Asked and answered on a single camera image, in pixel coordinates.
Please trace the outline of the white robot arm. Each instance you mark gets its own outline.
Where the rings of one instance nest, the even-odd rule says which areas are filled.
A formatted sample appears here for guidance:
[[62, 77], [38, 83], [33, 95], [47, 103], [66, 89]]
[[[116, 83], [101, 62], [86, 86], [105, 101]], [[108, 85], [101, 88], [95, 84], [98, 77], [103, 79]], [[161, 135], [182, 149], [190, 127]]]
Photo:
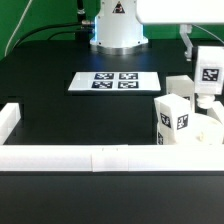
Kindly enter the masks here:
[[193, 45], [188, 34], [196, 24], [224, 24], [224, 0], [100, 0], [96, 15], [93, 51], [105, 54], [132, 54], [148, 39], [144, 25], [180, 25], [187, 47], [185, 57], [192, 58]]

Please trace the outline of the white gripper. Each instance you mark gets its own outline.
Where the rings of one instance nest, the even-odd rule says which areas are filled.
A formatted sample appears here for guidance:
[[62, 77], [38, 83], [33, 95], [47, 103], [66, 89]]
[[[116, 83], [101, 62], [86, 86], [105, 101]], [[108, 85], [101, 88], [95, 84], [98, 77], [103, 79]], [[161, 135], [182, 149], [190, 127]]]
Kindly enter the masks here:
[[142, 24], [181, 24], [179, 34], [191, 61], [193, 44], [189, 24], [224, 24], [224, 0], [137, 0], [136, 16]]

